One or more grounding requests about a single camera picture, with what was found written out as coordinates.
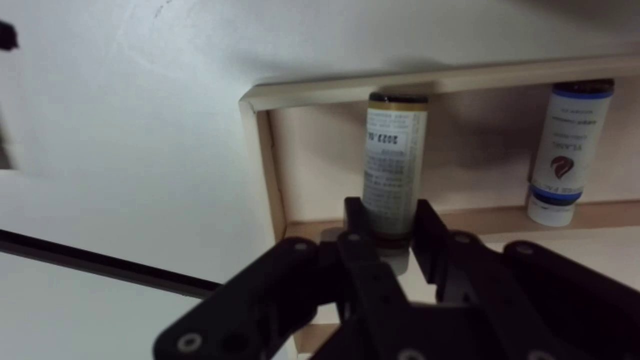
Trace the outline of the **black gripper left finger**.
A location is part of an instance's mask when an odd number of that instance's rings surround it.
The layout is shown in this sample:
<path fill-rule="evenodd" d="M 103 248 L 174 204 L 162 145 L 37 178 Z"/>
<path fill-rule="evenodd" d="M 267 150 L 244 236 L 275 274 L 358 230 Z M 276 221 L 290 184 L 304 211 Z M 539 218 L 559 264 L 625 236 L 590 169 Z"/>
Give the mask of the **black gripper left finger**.
<path fill-rule="evenodd" d="M 387 319 L 406 297 L 374 250 L 363 200 L 346 198 L 344 210 L 336 239 L 285 237 L 171 323 L 154 360 L 270 360 L 325 304 L 341 326 L 313 360 L 393 360 Z"/>

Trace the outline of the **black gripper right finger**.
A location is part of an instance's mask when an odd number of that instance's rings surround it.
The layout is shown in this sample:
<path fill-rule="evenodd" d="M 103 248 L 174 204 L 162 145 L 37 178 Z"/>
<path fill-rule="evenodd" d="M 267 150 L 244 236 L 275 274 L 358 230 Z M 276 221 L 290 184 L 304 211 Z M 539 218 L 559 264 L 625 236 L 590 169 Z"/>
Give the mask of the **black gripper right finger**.
<path fill-rule="evenodd" d="M 413 252 L 432 306 L 410 306 L 401 349 L 422 360 L 640 360 L 640 291 L 547 245 L 501 250 L 416 204 Z"/>

